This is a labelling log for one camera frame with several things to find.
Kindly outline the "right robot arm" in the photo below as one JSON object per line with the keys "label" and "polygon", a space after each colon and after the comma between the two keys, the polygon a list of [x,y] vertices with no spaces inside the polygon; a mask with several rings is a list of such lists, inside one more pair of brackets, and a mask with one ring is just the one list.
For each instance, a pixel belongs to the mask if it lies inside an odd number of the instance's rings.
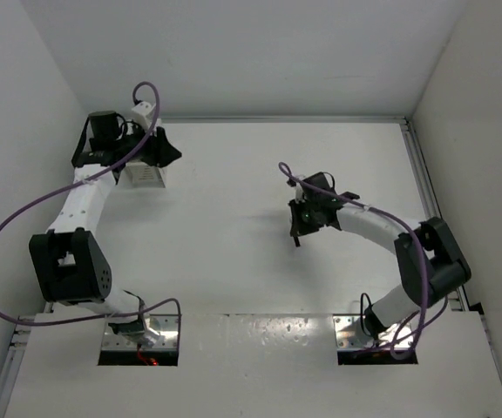
{"label": "right robot arm", "polygon": [[373,347],[390,327],[423,319],[426,311],[471,278],[471,268],[448,224],[439,217],[407,222],[361,202],[353,192],[339,194],[332,175],[286,174],[295,196],[290,208],[290,236],[295,243],[324,227],[369,240],[396,257],[400,283],[362,308],[357,324],[360,341]]}

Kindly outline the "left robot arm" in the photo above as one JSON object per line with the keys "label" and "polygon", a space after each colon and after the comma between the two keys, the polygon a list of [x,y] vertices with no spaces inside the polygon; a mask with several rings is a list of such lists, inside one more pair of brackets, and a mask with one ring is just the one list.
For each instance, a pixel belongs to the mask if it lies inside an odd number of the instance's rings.
{"label": "left robot arm", "polygon": [[47,232],[33,235],[29,242],[46,301],[101,314],[116,335],[138,347],[159,341],[159,323],[146,312],[141,297],[113,284],[112,268],[95,232],[123,172],[146,167],[161,178],[164,168],[180,158],[157,114],[148,102],[136,104],[129,119],[115,111],[90,114],[71,158],[76,186]]}

